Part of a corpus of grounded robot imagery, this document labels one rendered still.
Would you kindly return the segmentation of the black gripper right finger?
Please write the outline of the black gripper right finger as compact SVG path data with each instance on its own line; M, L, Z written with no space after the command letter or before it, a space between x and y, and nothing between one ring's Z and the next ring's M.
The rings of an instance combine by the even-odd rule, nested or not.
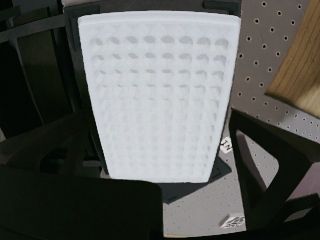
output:
M232 109L228 128L246 230L265 227L287 202L320 192L320 143L237 109ZM244 134L278 161L268 188Z

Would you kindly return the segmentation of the white multi-well plate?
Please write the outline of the white multi-well plate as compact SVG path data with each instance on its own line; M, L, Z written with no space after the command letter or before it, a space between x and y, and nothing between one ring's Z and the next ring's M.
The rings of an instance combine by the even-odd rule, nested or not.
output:
M238 16L191 11L78 18L111 178L208 181L227 111L240 24Z

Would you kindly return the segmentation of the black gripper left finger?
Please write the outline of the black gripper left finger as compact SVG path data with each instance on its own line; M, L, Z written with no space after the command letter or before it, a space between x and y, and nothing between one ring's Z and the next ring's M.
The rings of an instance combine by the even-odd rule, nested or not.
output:
M87 110L80 109L56 121L1 141L0 164L41 172L41 160L74 134L58 174L80 176L89 129Z

